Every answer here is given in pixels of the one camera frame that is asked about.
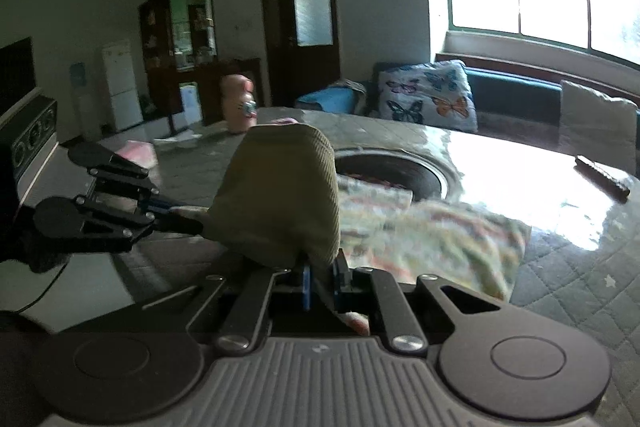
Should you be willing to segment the dark wooden door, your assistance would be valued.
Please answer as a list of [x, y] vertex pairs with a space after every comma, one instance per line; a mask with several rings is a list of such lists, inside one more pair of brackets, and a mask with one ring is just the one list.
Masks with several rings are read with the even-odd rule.
[[341, 78], [335, 0], [262, 0], [271, 103], [301, 96]]

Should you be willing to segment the floral green patterned garment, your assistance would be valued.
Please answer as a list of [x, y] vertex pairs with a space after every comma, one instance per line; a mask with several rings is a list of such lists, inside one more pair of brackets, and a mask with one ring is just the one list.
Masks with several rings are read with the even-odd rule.
[[310, 265], [322, 282], [342, 248], [354, 267], [399, 282], [446, 277], [506, 301], [532, 230], [470, 205], [340, 176], [326, 136], [308, 124], [250, 129], [231, 158], [203, 236], [273, 268]]

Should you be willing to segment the white refrigerator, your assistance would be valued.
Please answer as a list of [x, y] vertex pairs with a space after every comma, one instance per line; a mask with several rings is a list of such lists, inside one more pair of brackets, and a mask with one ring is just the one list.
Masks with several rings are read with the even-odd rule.
[[115, 130], [141, 124], [143, 116], [129, 41], [107, 44], [102, 49], [102, 58]]

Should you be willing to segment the teal window bench sofa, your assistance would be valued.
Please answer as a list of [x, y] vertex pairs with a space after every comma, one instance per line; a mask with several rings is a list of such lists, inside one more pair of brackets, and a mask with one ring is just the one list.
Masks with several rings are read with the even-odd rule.
[[[373, 69], [372, 114], [378, 113], [378, 74], [396, 66], [378, 63]], [[561, 80], [552, 83], [528, 77], [466, 66], [476, 110], [477, 132], [493, 138], [559, 150]], [[639, 104], [637, 110], [637, 168], [639, 173]]]

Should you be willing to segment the pink tissue pack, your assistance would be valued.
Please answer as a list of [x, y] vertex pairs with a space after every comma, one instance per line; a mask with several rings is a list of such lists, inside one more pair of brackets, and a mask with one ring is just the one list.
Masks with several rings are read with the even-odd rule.
[[157, 172], [158, 160], [152, 143], [128, 140], [116, 150], [116, 153], [145, 169], [149, 174]]

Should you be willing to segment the black remote control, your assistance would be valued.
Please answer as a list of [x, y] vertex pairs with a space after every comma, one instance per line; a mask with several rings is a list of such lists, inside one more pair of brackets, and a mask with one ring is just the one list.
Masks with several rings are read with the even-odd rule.
[[613, 178], [585, 156], [578, 155], [574, 158], [574, 161], [575, 169], [592, 184], [599, 187], [602, 192], [608, 194], [617, 202], [627, 202], [630, 195], [628, 186]]

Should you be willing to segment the dark display cabinet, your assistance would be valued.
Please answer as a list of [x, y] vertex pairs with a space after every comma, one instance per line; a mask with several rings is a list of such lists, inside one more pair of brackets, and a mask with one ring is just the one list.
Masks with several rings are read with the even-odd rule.
[[221, 118], [220, 74], [213, 0], [146, 0], [139, 6], [146, 84], [170, 133], [186, 110], [181, 88], [193, 87], [203, 121]]

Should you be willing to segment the blue folded blanket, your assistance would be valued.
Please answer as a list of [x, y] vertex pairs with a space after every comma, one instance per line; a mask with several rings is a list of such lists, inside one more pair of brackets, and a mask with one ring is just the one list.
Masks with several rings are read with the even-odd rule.
[[331, 114], [362, 115], [369, 98], [365, 83], [340, 79], [319, 91], [305, 94], [295, 101], [295, 108]]

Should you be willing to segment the pink cartoon face bottle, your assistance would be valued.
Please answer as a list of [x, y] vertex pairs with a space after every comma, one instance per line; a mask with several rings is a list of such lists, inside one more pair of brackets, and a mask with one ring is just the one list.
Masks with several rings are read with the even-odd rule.
[[252, 80], [239, 74], [221, 79], [222, 115], [231, 134], [241, 134], [257, 124], [257, 104]]

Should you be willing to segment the small pink object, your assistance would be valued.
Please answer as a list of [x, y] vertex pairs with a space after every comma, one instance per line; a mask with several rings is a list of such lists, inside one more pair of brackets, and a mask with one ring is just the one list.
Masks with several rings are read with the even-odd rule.
[[292, 124], [299, 124], [299, 121], [292, 117], [285, 117], [273, 119], [272, 121], [268, 122], [268, 124], [269, 126], [285, 127], [292, 126]]

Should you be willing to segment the butterfly print pillow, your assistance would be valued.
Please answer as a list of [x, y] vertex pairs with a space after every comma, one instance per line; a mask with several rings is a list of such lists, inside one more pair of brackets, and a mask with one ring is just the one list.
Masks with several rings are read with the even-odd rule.
[[478, 129], [473, 93], [459, 60], [396, 66], [378, 74], [383, 119], [463, 132]]

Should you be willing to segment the round recessed table hob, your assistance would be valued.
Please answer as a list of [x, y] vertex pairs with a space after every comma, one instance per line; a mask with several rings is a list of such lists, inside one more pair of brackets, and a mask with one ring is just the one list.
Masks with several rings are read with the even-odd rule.
[[336, 171], [362, 181], [403, 188], [412, 192], [412, 201], [458, 200], [463, 193], [457, 171], [438, 159], [408, 150], [353, 147], [336, 150]]

